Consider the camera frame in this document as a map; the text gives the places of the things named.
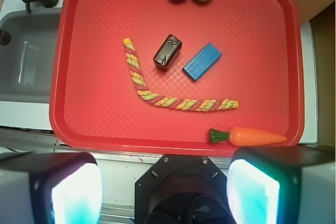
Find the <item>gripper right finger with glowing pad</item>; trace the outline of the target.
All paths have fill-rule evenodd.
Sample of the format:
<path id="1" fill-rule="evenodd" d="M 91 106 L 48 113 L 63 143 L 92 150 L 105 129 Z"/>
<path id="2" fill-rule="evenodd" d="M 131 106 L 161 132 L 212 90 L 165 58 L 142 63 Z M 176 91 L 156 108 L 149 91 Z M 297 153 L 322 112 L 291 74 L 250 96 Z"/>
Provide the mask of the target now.
<path id="1" fill-rule="evenodd" d="M 335 223 L 335 149 L 241 147 L 226 192 L 236 223 Z"/>

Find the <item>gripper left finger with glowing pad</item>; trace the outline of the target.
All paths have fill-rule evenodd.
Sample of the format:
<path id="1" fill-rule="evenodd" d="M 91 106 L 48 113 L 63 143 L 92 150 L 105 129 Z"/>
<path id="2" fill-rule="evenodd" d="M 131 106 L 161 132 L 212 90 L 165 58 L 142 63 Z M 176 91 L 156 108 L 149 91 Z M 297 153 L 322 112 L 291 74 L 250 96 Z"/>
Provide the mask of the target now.
<path id="1" fill-rule="evenodd" d="M 1 153 L 1 223 L 98 223 L 102 203 L 89 153 Z"/>

